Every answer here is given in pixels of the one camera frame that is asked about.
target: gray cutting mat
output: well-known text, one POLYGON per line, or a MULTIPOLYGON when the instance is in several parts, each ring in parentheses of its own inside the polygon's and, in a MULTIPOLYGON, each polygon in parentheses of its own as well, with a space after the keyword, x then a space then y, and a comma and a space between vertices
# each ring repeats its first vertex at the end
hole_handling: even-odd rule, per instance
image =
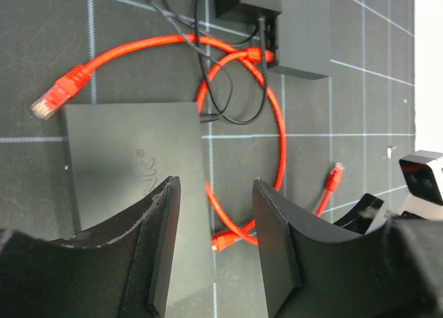
MULTIPOLYGON (((180 14, 192 15, 194 0, 170 1, 180 14)), ((68 237, 72 206, 61 118, 41 121, 30 104, 76 64, 174 31, 143 0, 1 0, 1 8, 0 226, 47 239, 68 237)), ((214 11, 213 0, 204 0, 201 25, 214 36, 237 42, 252 31, 216 19, 214 11)), ((323 216, 336 220, 364 192, 393 207, 406 196, 397 161, 415 140, 413 0, 331 0, 330 17, 332 78, 312 82, 270 73, 269 82, 287 123, 282 192, 314 209, 329 167, 342 162, 343 181, 323 216)), ((99 69, 73 102, 191 101, 201 81, 197 63, 184 45, 131 54, 99 69)), ((235 77, 232 113, 252 114, 260 88, 239 64, 228 68, 235 77)), ((227 80, 220 75, 216 86, 223 99, 227 80)), ((252 214, 253 180, 275 177, 278 136, 271 108, 250 126, 202 125, 201 135, 210 183, 234 221, 245 222, 252 214)), ((214 225, 222 228, 216 219, 214 225)), ((266 317, 256 247, 239 242, 215 254, 214 266, 213 289, 176 304, 169 317, 266 317)))

